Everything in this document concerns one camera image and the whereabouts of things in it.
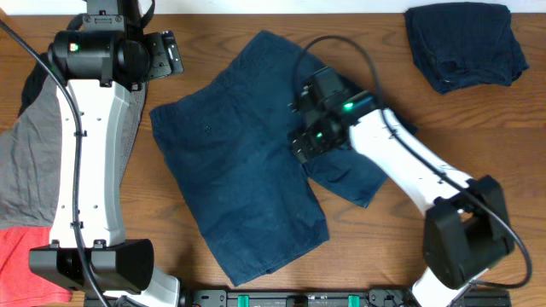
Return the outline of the dark teal blue shorts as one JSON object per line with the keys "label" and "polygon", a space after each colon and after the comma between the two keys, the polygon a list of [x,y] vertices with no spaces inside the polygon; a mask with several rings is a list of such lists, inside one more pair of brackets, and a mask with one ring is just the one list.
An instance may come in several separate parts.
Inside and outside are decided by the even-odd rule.
{"label": "dark teal blue shorts", "polygon": [[322,67],[289,40],[262,31],[208,86],[150,113],[154,139],[212,255],[239,286],[271,274],[329,238],[316,182],[366,207],[386,174],[337,149],[300,163],[289,134],[292,75]]}

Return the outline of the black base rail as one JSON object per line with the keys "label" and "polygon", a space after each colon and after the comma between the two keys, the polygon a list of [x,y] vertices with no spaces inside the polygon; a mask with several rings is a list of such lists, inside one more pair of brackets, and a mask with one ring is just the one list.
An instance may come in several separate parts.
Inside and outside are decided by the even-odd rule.
{"label": "black base rail", "polygon": [[[160,306],[133,298],[106,297],[111,306]],[[420,306],[406,289],[373,288],[365,292],[287,293],[182,290],[178,306],[193,307],[410,307]],[[511,307],[507,291],[470,290],[447,306]]]}

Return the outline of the folded navy garment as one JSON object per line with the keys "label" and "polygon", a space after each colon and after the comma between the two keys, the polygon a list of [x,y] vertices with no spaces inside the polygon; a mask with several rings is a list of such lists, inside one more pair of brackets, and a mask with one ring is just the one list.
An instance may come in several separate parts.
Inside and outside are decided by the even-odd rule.
{"label": "folded navy garment", "polygon": [[439,94],[510,86],[529,68],[505,5],[437,3],[408,9],[404,21],[414,64]]}

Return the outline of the grey shorts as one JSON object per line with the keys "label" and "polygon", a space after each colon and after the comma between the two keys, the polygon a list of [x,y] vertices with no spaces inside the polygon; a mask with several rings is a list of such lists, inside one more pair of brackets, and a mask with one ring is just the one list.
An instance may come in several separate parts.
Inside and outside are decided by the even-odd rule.
{"label": "grey shorts", "polygon": [[38,99],[1,134],[1,229],[50,227],[60,186],[61,112],[50,77]]}

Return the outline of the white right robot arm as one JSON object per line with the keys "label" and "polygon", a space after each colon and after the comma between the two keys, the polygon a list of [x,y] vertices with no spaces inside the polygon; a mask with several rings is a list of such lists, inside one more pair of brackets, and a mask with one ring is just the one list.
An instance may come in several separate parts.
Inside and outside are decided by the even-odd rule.
{"label": "white right robot arm", "polygon": [[427,269],[411,288],[420,306],[451,306],[498,261],[514,250],[500,184],[479,180],[447,164],[419,142],[367,90],[336,90],[319,97],[309,90],[293,105],[305,127],[293,150],[307,162],[345,143],[378,165],[425,218]]}

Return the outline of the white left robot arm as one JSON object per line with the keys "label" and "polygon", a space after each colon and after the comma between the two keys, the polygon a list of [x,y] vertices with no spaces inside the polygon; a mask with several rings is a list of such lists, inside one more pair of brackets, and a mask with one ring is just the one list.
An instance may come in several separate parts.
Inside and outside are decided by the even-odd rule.
{"label": "white left robot arm", "polygon": [[43,67],[61,110],[61,173],[46,246],[30,252],[33,274],[89,306],[180,306],[178,278],[154,263],[148,239],[130,240],[119,203],[122,130],[134,92],[183,71],[170,31],[146,33],[152,11],[136,1],[89,0],[82,25],[58,32]]}

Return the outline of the red garment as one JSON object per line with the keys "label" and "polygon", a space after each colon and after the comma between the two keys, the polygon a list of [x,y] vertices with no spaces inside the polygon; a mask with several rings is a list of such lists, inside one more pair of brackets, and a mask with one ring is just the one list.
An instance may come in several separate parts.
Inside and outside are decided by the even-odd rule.
{"label": "red garment", "polygon": [[47,227],[1,231],[1,306],[41,306],[71,300],[70,291],[30,271],[30,250],[46,245],[49,232]]}

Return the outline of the black garment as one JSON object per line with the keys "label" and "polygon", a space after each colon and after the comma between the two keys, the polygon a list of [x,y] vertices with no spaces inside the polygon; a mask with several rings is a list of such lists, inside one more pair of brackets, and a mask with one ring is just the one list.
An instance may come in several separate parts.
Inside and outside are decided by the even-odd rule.
{"label": "black garment", "polygon": [[48,77],[49,74],[47,71],[36,62],[34,68],[27,76],[23,90],[21,91],[21,106],[18,112],[19,117],[38,99]]}

